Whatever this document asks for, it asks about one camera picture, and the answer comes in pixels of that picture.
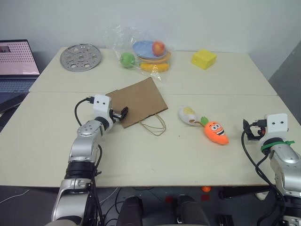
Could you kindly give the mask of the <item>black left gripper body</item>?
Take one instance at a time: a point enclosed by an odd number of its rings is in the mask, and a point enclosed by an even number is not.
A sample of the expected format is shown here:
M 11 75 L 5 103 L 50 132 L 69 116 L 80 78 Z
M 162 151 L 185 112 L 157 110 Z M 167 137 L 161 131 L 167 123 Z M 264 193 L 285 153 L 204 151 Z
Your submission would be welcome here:
M 112 121 L 121 121 L 121 114 L 115 113 L 113 109 L 110 109 L 110 118 Z

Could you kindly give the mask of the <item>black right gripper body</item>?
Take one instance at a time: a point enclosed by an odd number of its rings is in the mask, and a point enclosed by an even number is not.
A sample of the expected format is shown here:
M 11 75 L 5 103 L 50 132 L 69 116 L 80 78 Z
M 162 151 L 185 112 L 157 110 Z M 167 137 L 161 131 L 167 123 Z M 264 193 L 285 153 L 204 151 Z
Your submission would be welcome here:
M 250 124 L 250 130 L 252 131 L 252 133 L 255 136 L 254 141 L 259 141 L 265 135 L 266 120 L 262 119 L 262 120 L 258 120 L 258 121 L 255 121 L 255 122 L 251 123 Z

